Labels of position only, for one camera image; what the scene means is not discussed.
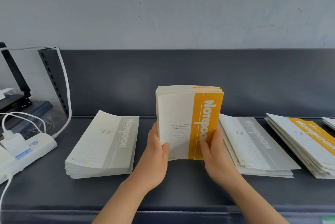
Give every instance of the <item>hand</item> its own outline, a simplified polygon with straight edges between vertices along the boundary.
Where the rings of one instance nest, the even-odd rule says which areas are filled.
[[[200,147],[208,175],[217,184],[225,187],[229,183],[234,183],[236,179],[242,176],[237,171],[235,164],[224,145],[222,134],[222,128],[218,126],[213,135],[210,149],[207,142],[203,139],[200,140]]]
[[[170,143],[161,145],[157,133],[157,122],[155,122],[149,131],[147,146],[127,180],[131,180],[134,184],[140,186],[145,193],[159,185],[163,181],[168,168],[169,148]]]

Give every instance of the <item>stack of notebooks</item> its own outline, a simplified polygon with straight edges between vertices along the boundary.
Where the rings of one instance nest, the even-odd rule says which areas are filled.
[[[169,160],[203,160],[199,140],[211,142],[223,96],[213,86],[157,88],[157,129],[161,143],[170,143]]]
[[[220,114],[223,140],[241,174],[293,178],[300,169],[253,117]]]
[[[99,111],[65,161],[72,179],[130,174],[139,124],[138,116]]]
[[[315,122],[266,115],[268,124],[316,178],[335,179],[335,138]]]
[[[332,129],[335,129],[335,119],[330,119],[330,118],[327,118],[327,117],[321,117],[321,118],[326,125],[328,125]]]

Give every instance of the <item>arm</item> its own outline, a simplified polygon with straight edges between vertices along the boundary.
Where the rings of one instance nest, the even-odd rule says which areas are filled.
[[[288,223],[237,171],[224,145],[220,127],[214,133],[210,148],[204,140],[200,141],[200,146],[209,176],[230,194],[249,224]]]
[[[144,196],[164,179],[169,147],[169,143],[161,145],[155,123],[149,131],[147,146],[136,168],[119,186],[92,224],[131,223]]]

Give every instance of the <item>wall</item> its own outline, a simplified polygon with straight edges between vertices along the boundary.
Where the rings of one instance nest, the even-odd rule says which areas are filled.
[[[63,49],[335,48],[334,0],[0,0],[0,41]],[[35,50],[32,95],[58,99]],[[0,57],[0,88],[13,85]]]

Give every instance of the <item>white charger plug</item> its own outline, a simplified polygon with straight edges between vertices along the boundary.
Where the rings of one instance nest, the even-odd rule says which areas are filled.
[[[6,130],[2,135],[4,139],[1,140],[0,143],[13,157],[18,156],[30,148],[20,133],[13,134],[11,130]]]

